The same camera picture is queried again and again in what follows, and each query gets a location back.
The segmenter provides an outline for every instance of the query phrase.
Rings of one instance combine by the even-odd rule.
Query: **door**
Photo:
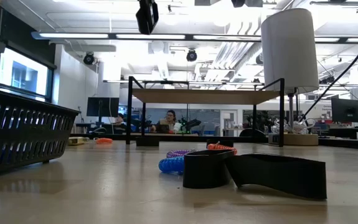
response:
[[[233,127],[233,124],[238,125],[237,115],[237,110],[220,110],[220,136],[238,136],[238,131]]]

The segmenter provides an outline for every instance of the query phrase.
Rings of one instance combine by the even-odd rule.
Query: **black plastic basket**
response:
[[[62,156],[76,115],[0,91],[0,172]]]

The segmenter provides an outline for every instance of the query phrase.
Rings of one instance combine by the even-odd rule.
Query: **shelf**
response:
[[[280,92],[133,89],[133,95],[143,103],[257,105],[280,96]]]

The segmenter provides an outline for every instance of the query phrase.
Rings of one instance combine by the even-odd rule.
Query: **purple coil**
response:
[[[166,158],[173,158],[173,157],[177,157],[177,156],[184,156],[187,153],[190,152],[195,152],[195,150],[175,150],[175,151],[170,151],[166,154]]]
[[[158,167],[162,172],[181,174],[184,172],[184,156],[163,159],[159,162]]]

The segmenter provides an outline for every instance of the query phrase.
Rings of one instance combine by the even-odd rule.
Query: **computer monitor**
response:
[[[119,98],[89,97],[87,100],[87,116],[97,116],[101,124],[101,117],[117,117]]]
[[[331,98],[331,106],[332,121],[358,123],[358,100]]]

